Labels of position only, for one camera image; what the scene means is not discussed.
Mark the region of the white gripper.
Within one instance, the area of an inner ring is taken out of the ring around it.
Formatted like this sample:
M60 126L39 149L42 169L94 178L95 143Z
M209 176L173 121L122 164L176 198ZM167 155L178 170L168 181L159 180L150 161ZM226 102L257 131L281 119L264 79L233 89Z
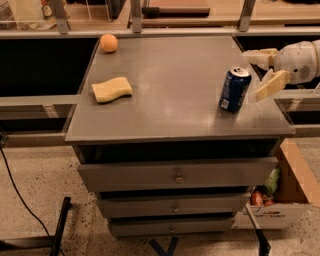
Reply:
M248 50L242 57L250 64L268 70L262 78L254 99L259 102L272 96L289 84L301 84L319 76L319 41L302 41L276 48Z

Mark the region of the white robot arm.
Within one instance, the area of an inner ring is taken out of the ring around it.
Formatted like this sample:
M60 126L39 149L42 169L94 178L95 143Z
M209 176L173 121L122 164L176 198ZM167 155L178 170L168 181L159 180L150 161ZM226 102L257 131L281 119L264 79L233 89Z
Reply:
M252 95L255 102L280 92L287 84L303 84L320 76L320 40L301 41L281 50L248 50L242 56L267 71Z

